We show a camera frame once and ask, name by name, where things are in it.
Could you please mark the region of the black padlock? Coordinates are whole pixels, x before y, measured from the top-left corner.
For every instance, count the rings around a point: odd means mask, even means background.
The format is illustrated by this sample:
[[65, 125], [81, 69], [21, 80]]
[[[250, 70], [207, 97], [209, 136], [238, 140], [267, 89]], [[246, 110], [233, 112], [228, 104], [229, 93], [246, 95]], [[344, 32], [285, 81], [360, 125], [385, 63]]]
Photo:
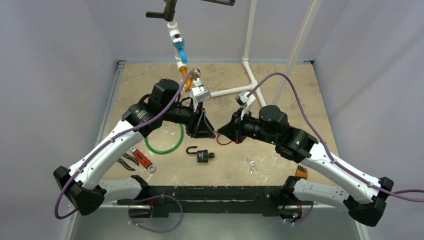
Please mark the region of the black padlock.
[[197, 151], [191, 151], [196, 150], [197, 146], [189, 146], [186, 148], [185, 152], [189, 155], [196, 155], [196, 161], [198, 163], [208, 163], [209, 162], [209, 152], [207, 149], [204, 150], [197, 150]]

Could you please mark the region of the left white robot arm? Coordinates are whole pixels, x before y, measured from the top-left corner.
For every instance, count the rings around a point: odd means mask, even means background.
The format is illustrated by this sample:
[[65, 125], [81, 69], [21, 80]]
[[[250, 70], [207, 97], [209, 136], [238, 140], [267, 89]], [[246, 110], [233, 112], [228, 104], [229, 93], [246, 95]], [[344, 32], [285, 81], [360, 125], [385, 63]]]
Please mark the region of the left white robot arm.
[[147, 102], [141, 99], [131, 105], [111, 133], [89, 154], [72, 166], [59, 166], [53, 172], [60, 194], [66, 196], [76, 211], [86, 216], [107, 202], [132, 200], [142, 205], [148, 201], [149, 191], [141, 177], [133, 175], [106, 181], [102, 177], [164, 121], [184, 125], [191, 138], [215, 138], [215, 130], [203, 107], [184, 106], [177, 101], [181, 90], [176, 81], [161, 79], [153, 86]]

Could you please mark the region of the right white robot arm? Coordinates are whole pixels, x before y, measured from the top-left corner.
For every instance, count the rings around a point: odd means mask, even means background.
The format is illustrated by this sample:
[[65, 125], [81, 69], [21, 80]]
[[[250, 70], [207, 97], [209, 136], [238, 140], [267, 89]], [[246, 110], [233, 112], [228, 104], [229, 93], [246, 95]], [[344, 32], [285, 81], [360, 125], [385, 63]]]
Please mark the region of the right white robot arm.
[[272, 144], [284, 159], [309, 167], [335, 184], [289, 177], [280, 191], [284, 202], [311, 201], [340, 208], [355, 221], [369, 227], [375, 227], [382, 218], [394, 182], [388, 177], [368, 175], [326, 152], [324, 144], [314, 136], [290, 126], [287, 114], [276, 105], [262, 107], [258, 118], [252, 117], [251, 113], [243, 114], [243, 109], [239, 108], [218, 133], [236, 144], [246, 138]]

